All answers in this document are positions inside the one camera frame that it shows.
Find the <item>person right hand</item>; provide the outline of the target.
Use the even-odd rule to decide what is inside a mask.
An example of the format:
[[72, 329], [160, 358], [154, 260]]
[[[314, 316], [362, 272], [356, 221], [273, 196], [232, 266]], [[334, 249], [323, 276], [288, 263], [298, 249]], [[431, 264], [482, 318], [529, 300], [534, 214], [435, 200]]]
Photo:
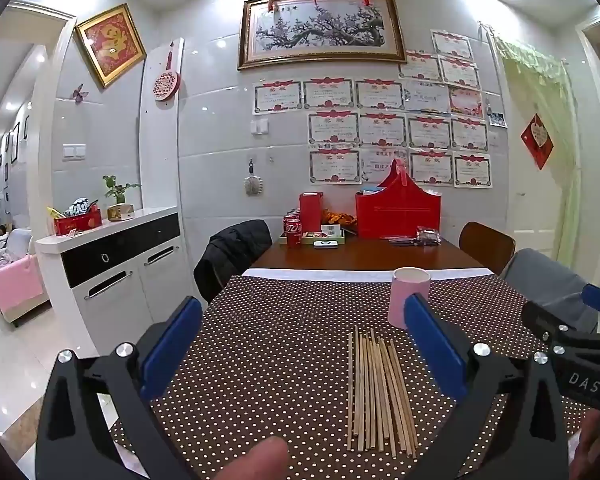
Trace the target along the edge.
[[583, 419], [579, 443], [569, 467], [569, 479], [583, 479], [600, 455], [600, 411], [589, 410]]

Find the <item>person left hand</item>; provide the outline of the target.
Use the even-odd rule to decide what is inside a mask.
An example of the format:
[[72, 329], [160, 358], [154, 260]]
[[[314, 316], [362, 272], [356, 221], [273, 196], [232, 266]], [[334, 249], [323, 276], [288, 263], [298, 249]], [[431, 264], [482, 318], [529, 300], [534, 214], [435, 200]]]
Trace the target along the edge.
[[287, 477], [288, 467], [286, 441], [269, 437], [223, 467], [214, 480], [280, 480]]

